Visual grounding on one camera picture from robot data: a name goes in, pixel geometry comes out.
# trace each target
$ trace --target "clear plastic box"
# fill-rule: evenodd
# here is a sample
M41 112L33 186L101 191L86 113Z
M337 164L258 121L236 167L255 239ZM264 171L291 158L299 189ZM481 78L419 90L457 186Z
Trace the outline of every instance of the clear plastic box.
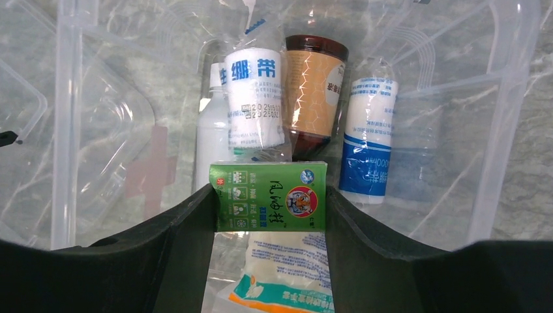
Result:
M50 248L54 169L56 23L32 1L0 1L0 132L17 135L0 147L0 238ZM65 185L78 202L74 233L95 232L123 191L122 162L148 142L154 124L148 101L84 49L87 90L78 114L80 144L72 150L78 177ZM114 95L126 95L127 103Z
M54 29L30 3L2 1L0 79L9 91L0 87L0 130L24 137L0 147L10 177L0 191L3 239L86 245L191 195L204 61L223 30L245 29L246 4L255 3L229 2L59 0ZM539 1L281 3L286 35L340 41L349 69L383 57L400 84L386 200L359 208L447 250L489 238ZM334 185L341 145L338 127L322 155Z

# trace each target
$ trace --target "blue label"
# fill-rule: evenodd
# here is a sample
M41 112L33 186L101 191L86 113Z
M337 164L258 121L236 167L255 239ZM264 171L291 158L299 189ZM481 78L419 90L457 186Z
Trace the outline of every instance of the blue label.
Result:
M388 181L390 147L351 142L346 136L342 152L339 189L369 196L384 196Z

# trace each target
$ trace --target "white bottle cap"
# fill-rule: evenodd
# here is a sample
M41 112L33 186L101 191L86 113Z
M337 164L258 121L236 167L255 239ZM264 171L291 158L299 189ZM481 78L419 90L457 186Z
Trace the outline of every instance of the white bottle cap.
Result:
M224 63L213 63L211 73L209 74L209 88L221 87L220 71L224 68Z

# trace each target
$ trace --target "medicine bottle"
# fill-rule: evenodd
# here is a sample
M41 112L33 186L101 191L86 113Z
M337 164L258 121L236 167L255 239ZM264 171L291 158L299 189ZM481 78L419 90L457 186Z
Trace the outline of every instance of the medicine bottle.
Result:
M334 40L286 38L288 121L295 160L312 160L331 139L349 51Z

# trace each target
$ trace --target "product label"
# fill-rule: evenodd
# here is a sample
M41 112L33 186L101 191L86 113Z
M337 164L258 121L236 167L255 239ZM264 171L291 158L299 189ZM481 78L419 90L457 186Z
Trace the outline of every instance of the product label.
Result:
M333 313L323 233L252 233L230 300L266 312Z
M352 83L339 189L384 196L398 84L384 78Z
M289 116L292 129L330 136L346 65L317 52L288 51Z
M324 162L212 164L217 231L324 230L326 169Z
M280 54L250 48L225 58L231 147L268 148L284 143Z

